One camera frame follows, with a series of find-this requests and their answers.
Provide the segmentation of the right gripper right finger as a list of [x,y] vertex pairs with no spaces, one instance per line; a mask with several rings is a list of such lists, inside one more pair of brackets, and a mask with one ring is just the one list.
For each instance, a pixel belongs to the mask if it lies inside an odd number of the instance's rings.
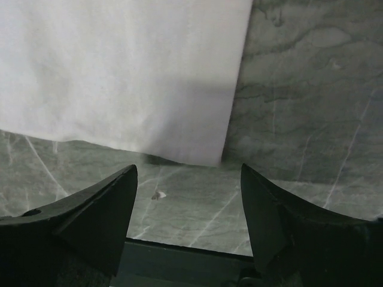
[[382,219],[332,212],[241,167],[254,265],[264,286],[381,286]]

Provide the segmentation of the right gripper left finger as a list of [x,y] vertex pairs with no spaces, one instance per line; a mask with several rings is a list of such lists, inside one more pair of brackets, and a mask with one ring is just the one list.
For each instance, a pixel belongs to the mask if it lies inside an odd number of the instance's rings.
[[134,165],[64,199],[1,218],[2,286],[108,286],[138,187]]

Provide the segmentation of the white t shirt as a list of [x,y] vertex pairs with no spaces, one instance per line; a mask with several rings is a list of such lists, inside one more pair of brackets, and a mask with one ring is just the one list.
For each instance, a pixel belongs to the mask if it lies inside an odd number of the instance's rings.
[[216,166],[251,1],[2,1],[1,129]]

